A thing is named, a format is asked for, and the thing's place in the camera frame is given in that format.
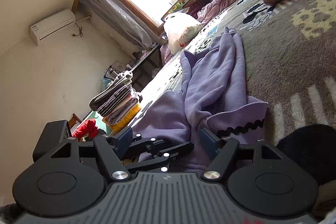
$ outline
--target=stack of folded clothes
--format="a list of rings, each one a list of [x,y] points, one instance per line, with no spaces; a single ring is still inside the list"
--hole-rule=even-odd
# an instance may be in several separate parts
[[[129,71],[118,74],[106,90],[90,101],[90,108],[103,117],[112,134],[127,126],[141,109],[142,97],[132,88],[132,76]]]

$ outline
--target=plastic-covered curtain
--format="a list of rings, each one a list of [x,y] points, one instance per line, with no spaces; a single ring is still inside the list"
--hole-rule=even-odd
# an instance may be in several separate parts
[[[80,0],[138,49],[148,48],[159,38],[119,0]]]

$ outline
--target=white pillow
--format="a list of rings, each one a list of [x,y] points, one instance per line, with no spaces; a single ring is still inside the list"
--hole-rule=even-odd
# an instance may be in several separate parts
[[[165,18],[163,28],[168,36],[168,46],[172,54],[188,44],[202,29],[202,24],[191,15],[172,13]]]

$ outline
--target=cable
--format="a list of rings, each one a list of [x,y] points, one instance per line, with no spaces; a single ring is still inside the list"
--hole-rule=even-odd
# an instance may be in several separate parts
[[[78,24],[77,24],[77,22],[76,22],[76,25],[77,25],[77,27],[78,27],[79,34],[76,35],[76,34],[73,33],[72,36],[73,36],[73,37],[77,37],[77,36],[82,37],[82,36],[83,36],[83,33],[82,33],[83,26],[82,26],[82,27],[79,27]]]

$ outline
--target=table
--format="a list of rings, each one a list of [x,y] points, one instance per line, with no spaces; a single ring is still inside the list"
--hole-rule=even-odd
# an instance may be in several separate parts
[[[141,72],[141,74],[143,75],[146,75],[150,80],[152,80],[152,76],[143,69],[143,65],[144,63],[148,62],[150,63],[154,68],[162,68],[163,67],[163,63],[162,63],[162,57],[161,57],[161,53],[160,53],[160,48],[161,48],[161,45],[160,44],[157,44],[143,59],[141,59],[131,70],[130,72],[134,73],[136,72],[137,70],[139,70]],[[160,64],[157,65],[155,64],[152,60],[150,60],[150,57],[156,52],[158,51],[158,54],[159,54],[159,61],[160,61]],[[140,79],[141,75],[139,75],[137,78],[133,79],[132,80],[132,83],[134,84],[138,84],[142,89],[144,88],[144,86],[142,86],[140,83],[139,83],[139,79]]]

